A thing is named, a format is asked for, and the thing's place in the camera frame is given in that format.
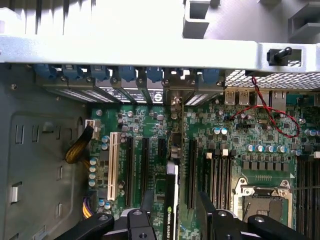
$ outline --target yellow cable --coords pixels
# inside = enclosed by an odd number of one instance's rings
[[[82,211],[83,211],[83,215],[84,215],[87,219],[92,216],[91,213],[90,213],[90,212],[88,211],[88,209],[86,208],[85,204],[83,204]]]

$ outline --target pcie slot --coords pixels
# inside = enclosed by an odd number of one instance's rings
[[[196,188],[196,158],[197,158],[197,140],[189,140],[189,155],[188,155],[188,194],[187,194],[187,208],[193,209],[195,207],[195,188]]]
[[[107,185],[107,199],[116,200],[117,182],[118,182],[118,167],[119,167],[119,143],[120,133],[110,133],[110,153],[108,166],[108,185]]]
[[[158,138],[158,157],[163,159],[166,157],[166,139]]]
[[[126,181],[125,181],[125,205],[132,205],[133,196],[133,172],[134,172],[134,138],[132,136],[126,139],[125,163],[126,163]]]
[[[149,178],[149,138],[142,138],[142,153],[141,153],[141,197],[144,196],[147,190]]]

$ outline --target capacitor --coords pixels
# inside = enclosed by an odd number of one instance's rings
[[[216,116],[222,116],[224,112],[222,110],[219,110],[215,113]]]
[[[96,174],[93,173],[93,172],[91,172],[91,173],[89,174],[89,178],[90,178],[91,180],[96,179]]]
[[[301,156],[302,151],[301,151],[301,150],[291,150],[291,153],[292,153],[293,155],[296,155],[296,156]]]
[[[303,125],[303,124],[305,124],[306,123],[306,120],[304,119],[304,118],[299,118],[299,124],[300,125]]]
[[[265,150],[266,150],[267,152],[269,152],[269,153],[273,153],[274,150],[275,150],[275,148],[274,148],[274,146],[267,145],[267,146],[265,147]]]
[[[222,128],[220,129],[220,131],[221,131],[222,135],[226,135],[227,132],[228,132],[225,127],[222,127]]]
[[[97,170],[97,169],[96,169],[96,166],[91,166],[91,167],[89,167],[89,171],[90,171],[91,173],[94,173],[96,170]]]
[[[279,145],[279,146],[277,146],[276,147],[276,151],[278,152],[278,153],[281,153],[281,154],[284,154],[285,152],[286,152],[286,147],[285,146],[281,146],[281,145]]]
[[[120,181],[118,187],[119,187],[120,189],[123,189],[124,186],[125,186],[125,181]]]
[[[104,151],[107,150],[108,147],[109,147],[109,146],[108,146],[107,143],[102,143],[102,144],[101,144],[101,149],[104,150]]]
[[[255,151],[256,151],[256,152],[262,153],[264,150],[265,150],[265,147],[262,146],[262,145],[256,145],[256,146],[255,146]]]
[[[128,111],[127,116],[129,118],[132,118],[134,116],[134,112],[133,111]]]
[[[96,185],[96,181],[95,180],[89,180],[89,186],[90,187],[94,187]]]
[[[310,137],[314,137],[317,134],[317,131],[314,129],[306,129],[304,134]]]
[[[124,124],[124,120],[122,118],[118,119],[118,125],[123,125]]]
[[[241,113],[241,114],[239,115],[239,119],[245,119],[245,118],[246,118],[246,114]]]
[[[219,127],[213,128],[212,131],[213,131],[214,134],[216,134],[216,135],[220,134],[220,128],[219,128]]]
[[[103,137],[101,138],[101,141],[102,141],[104,144],[106,144],[106,143],[109,142],[109,139],[110,139],[109,136],[103,136]]]
[[[104,208],[109,210],[111,209],[111,202],[110,201],[107,201],[105,204],[104,204]]]
[[[100,207],[103,207],[106,204],[106,201],[104,199],[99,199],[98,204]]]
[[[98,109],[97,111],[95,111],[95,114],[96,114],[97,116],[101,117],[102,114],[103,114],[103,112],[102,112],[101,109]]]
[[[245,148],[246,148],[246,150],[247,150],[248,152],[253,152],[253,150],[254,150],[254,146],[251,145],[251,144],[248,144]]]
[[[98,159],[96,157],[92,157],[90,159],[90,165],[96,165],[97,164]]]

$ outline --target black pcie slot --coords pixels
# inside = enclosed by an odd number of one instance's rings
[[[188,155],[188,195],[187,208],[193,209],[195,207],[195,188],[196,188],[196,158],[197,158],[197,140],[189,140],[189,155]]]
[[[147,190],[149,178],[149,138],[142,138],[142,153],[141,153],[141,197],[144,196]]]
[[[163,159],[166,157],[166,139],[158,138],[158,157]]]
[[[125,163],[126,163],[126,181],[125,181],[125,205],[132,204],[133,189],[133,157],[134,157],[134,138],[132,136],[126,139]]]
[[[313,186],[313,162],[307,162],[306,167],[307,174],[307,187]],[[308,229],[307,237],[310,239],[312,238],[314,229],[313,229],[313,189],[306,190],[306,227]]]

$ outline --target silver metal frame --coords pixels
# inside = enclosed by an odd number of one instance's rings
[[[269,49],[281,50],[285,47],[302,51],[301,66],[269,66]],[[134,37],[125,40],[116,37],[75,39],[68,36],[2,35],[0,52],[2,63],[244,69],[273,73],[320,72],[320,43],[257,43],[211,39],[163,39],[159,42],[154,38]]]

